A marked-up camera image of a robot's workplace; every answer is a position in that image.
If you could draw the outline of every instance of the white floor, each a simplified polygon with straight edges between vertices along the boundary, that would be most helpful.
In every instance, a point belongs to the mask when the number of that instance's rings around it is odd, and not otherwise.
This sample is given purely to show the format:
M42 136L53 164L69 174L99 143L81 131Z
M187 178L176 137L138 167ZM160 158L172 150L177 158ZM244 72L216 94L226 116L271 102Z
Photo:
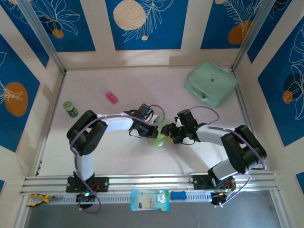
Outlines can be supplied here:
M203 105L185 88L187 74L194 67L139 67L110 68L67 73L58 107L39 172L43 175L71 175L74 170L73 154L69 150L66 133L86 111L97 114L117 114L137 109L142 103L157 104L174 120L177 112ZM109 88L119 99L111 104L101 90ZM65 112L63 103L70 100L79 111L76 118ZM220 120L215 125L236 127L243 124L235 93L216 110ZM208 123L216 118L211 111L193 110L198 123ZM153 149L148 139L130 137L128 132L105 134L94 151L95 174L158 174L206 172L226 159L223 148L211 143L193 146L166 143Z

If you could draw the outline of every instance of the green container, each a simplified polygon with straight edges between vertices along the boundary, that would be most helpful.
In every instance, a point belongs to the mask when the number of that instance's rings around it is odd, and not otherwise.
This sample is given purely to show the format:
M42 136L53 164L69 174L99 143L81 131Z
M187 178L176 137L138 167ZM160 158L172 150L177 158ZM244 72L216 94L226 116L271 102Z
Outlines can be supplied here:
M205 61L187 76L185 87L211 107L225 101L238 84L238 79L215 64Z
M63 107L71 117L76 117L78 115L78 111L75 109L71 101L64 102Z

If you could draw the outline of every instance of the packaged snack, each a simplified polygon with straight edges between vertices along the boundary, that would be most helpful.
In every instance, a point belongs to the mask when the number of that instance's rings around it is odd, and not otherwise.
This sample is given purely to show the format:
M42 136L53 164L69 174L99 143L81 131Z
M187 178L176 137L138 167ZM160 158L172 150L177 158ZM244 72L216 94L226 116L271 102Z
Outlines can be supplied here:
M169 211L169 191L132 189L130 209Z

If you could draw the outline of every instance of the pink object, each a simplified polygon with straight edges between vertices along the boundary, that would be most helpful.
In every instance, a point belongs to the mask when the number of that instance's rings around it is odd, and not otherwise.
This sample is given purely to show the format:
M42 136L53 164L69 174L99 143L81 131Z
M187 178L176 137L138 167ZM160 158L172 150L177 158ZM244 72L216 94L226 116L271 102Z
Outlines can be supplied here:
M107 92L105 96L112 104L116 104L118 102L118 98L111 91Z

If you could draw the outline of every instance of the pliers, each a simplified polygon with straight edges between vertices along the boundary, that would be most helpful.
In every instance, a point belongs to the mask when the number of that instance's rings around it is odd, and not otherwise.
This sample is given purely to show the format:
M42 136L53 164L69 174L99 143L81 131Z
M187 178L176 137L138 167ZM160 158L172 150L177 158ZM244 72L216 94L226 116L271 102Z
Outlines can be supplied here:
M52 200L56 200L61 198L62 196L51 196L51 195L40 195L40 194L31 194L28 196L29 198L33 198L33 197L40 197L43 198L42 201L39 201L38 203L28 203L27 206L28 207L35 207L37 205L43 204L43 203L49 203Z

